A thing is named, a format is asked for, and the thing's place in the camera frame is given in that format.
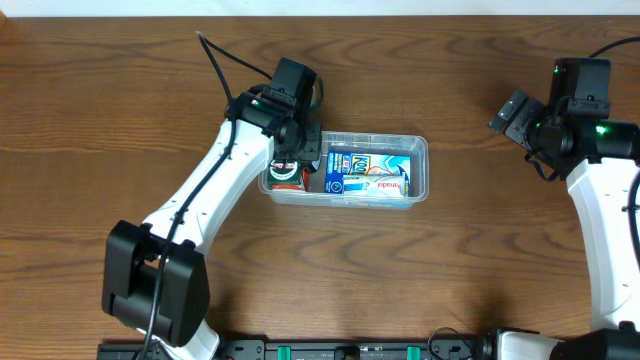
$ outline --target wood grain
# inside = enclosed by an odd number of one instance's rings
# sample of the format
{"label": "wood grain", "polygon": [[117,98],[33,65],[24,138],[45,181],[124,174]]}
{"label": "wood grain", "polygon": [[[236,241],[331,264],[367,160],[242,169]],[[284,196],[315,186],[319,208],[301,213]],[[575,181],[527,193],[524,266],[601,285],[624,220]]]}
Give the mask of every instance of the wood grain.
{"label": "wood grain", "polygon": [[[516,88],[546,100],[555,58],[637,36],[640,19],[15,19],[0,33],[0,358],[140,339],[101,311],[105,238],[162,204],[216,137],[225,100],[196,29],[270,71],[281,56],[311,66],[325,129],[421,135],[430,150],[429,197],[405,212],[281,206],[250,185],[207,260],[216,330],[588,330],[566,186],[487,123]],[[607,56],[612,118],[636,120],[640,48]],[[262,81],[223,68],[234,93]]]}

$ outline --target black cable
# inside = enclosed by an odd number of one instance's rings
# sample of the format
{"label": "black cable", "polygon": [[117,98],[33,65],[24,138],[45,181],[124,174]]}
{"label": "black cable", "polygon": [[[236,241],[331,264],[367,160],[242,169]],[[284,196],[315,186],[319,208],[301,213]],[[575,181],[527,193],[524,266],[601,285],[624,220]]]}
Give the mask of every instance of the black cable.
{"label": "black cable", "polygon": [[539,162],[535,161],[535,160],[531,160],[532,158],[536,157],[536,152],[530,152],[527,155],[524,156],[524,161],[533,165],[533,167],[536,169],[536,172],[538,172],[538,175],[540,175],[540,177],[542,178],[542,180],[547,181],[547,182],[552,182],[554,181],[557,177],[558,177],[558,172],[554,171],[552,172],[549,176],[546,176],[544,174],[544,170],[542,170],[542,165],[540,165]]}
{"label": "black cable", "polygon": [[560,125],[562,123],[562,119],[558,120],[558,115],[560,115],[560,108],[565,102],[568,102],[571,99],[571,95],[564,95],[556,101],[556,105],[553,107],[553,114],[551,115],[551,121],[553,122],[553,124]]}
{"label": "black cable", "polygon": [[623,45],[623,44],[628,44],[630,42],[636,42],[636,41],[640,41],[640,36],[634,36],[634,37],[630,37],[630,38],[626,38],[626,39],[622,39],[622,40],[618,40],[616,42],[613,42],[605,47],[603,47],[602,49],[594,52],[593,54],[591,54],[589,57],[590,58],[594,58],[600,54],[602,54],[603,52],[612,49],[618,45]]}
{"label": "black cable", "polygon": [[[436,331],[433,332],[433,334],[431,334],[431,336],[429,336],[429,340],[427,340],[427,350],[429,351],[429,353],[431,353],[431,355],[436,359],[436,360],[444,360],[443,358],[441,358],[438,354],[436,354],[433,349],[431,348],[431,339],[433,339],[434,336],[436,336],[437,333],[443,331],[443,330],[449,330],[454,332],[456,335],[460,336],[460,333],[454,329],[454,328],[450,328],[450,327],[441,327],[439,329],[437,329]],[[466,358],[461,358],[460,360],[469,360],[469,359],[473,359],[473,356],[475,355],[476,349],[471,346],[471,344],[469,344],[467,342],[467,340],[464,339],[460,339],[462,341],[462,343],[469,349],[469,351],[471,352],[471,355],[467,356]]]}
{"label": "black cable", "polygon": [[237,62],[238,64],[244,65],[246,67],[248,67],[249,69],[260,73],[262,75],[264,75],[264,77],[266,77],[267,79],[271,80],[271,75],[269,75],[268,72],[260,69],[259,67],[255,66],[255,65],[251,65],[248,62],[228,53],[226,50],[222,49],[221,47],[218,47],[218,45],[212,43],[211,41],[207,40],[204,36],[202,36],[202,38],[204,39],[204,41],[207,43],[207,45],[211,46],[212,48],[214,48],[215,50],[217,50],[218,52],[220,52],[222,55],[228,57],[229,59]]}
{"label": "black cable", "polygon": [[[218,62],[213,57],[213,54],[207,47],[205,37],[202,36],[200,32],[198,32],[197,34],[202,44],[202,47],[206,51],[207,56],[209,56],[209,60],[211,60],[211,64],[216,69],[216,73],[218,74],[218,78],[220,79],[220,83],[222,84],[222,88],[224,89],[224,93],[227,96],[229,113],[234,114],[233,110],[231,109],[233,107],[233,98],[231,97],[231,91],[229,90],[229,85],[227,84],[227,81],[225,80],[224,75],[222,74],[222,70],[220,70],[220,66],[218,66]],[[149,351],[149,347],[151,346],[151,338],[153,336],[153,327],[155,325],[156,318],[158,316],[158,310],[159,310],[158,308],[160,305],[160,295],[162,293],[162,285],[164,283],[164,268],[167,264],[167,258],[171,250],[173,237],[175,236],[176,231],[178,230],[178,225],[182,223],[184,214],[189,210],[189,205],[191,205],[191,202],[193,201],[193,199],[195,199],[195,197],[198,195],[200,190],[202,190],[202,188],[204,188],[204,186],[211,179],[211,177],[213,177],[213,174],[215,174],[216,170],[218,170],[218,168],[220,167],[220,165],[222,165],[224,160],[231,155],[231,149],[233,148],[233,144],[236,139],[236,119],[231,118],[229,119],[229,121],[231,121],[231,135],[229,137],[229,142],[227,143],[227,146],[224,148],[224,151],[222,152],[222,155],[220,156],[218,161],[216,161],[213,167],[211,167],[209,172],[207,172],[207,174],[202,178],[202,180],[200,180],[200,182],[198,183],[198,185],[196,185],[193,191],[191,191],[189,196],[187,196],[185,201],[182,203],[182,206],[180,206],[180,209],[176,212],[176,214],[173,217],[173,222],[171,223],[171,227],[169,228],[169,234],[167,235],[167,240],[162,246],[162,253],[160,254],[160,262],[158,263],[158,276],[156,276],[155,286],[153,289],[153,300],[151,303],[151,312],[149,316],[149,326],[147,328],[147,334],[145,335],[145,338],[144,338],[144,345],[142,346],[142,350],[140,351],[140,353],[138,353],[138,356],[136,357],[136,359],[139,358],[141,355],[142,355],[142,359],[144,359],[146,357],[147,352]]]}
{"label": "black cable", "polygon": [[638,205],[636,204],[636,197],[638,196],[638,188],[640,187],[640,172],[636,175],[631,183],[631,189],[629,190],[629,201],[627,204],[627,212],[629,213],[629,231],[631,231],[631,241],[633,242],[633,251],[636,253],[636,261],[638,262],[638,268],[640,269],[640,238],[638,236],[638,219],[636,218],[636,211]]}

